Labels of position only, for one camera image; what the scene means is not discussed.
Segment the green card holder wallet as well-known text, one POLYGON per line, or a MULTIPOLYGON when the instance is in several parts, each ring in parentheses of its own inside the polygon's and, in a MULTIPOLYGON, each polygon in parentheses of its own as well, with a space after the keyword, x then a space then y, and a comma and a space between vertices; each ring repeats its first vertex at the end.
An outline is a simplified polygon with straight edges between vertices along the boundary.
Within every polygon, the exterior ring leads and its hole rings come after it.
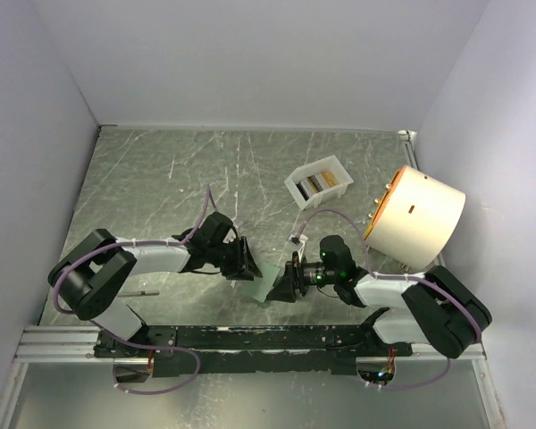
POLYGON ((264 303, 274 283, 281 276, 281 268, 265 262, 260 262, 258 267, 262 276, 256 277, 253 281, 242 282, 240 290, 246 297, 264 303))

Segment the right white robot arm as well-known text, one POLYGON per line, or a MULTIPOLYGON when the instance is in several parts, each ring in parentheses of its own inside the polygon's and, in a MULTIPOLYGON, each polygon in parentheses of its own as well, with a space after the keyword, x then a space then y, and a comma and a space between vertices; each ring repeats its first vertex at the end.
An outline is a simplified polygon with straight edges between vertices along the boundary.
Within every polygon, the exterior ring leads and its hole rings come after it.
POLYGON ((320 241, 320 259, 309 263, 294 252, 266 299, 293 303, 311 287, 330 285, 349 306, 375 307, 361 334, 362 347, 371 355, 404 342, 429 344, 455 359, 492 322, 486 306, 443 265, 415 274, 373 273, 356 264, 338 235, 320 241))

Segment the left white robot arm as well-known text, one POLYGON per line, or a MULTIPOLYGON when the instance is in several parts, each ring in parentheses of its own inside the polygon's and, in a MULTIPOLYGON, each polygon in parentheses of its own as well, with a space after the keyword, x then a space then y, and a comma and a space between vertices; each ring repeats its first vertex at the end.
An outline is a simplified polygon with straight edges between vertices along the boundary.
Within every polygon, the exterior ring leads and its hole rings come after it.
POLYGON ((125 240, 106 229, 91 232, 49 273, 47 281, 69 311, 116 336, 127 356, 147 350, 149 327, 118 298, 126 280, 147 273, 198 273, 205 265, 217 268, 229 281, 263 277, 247 239, 233 221, 214 212, 197 227, 166 240, 125 240))

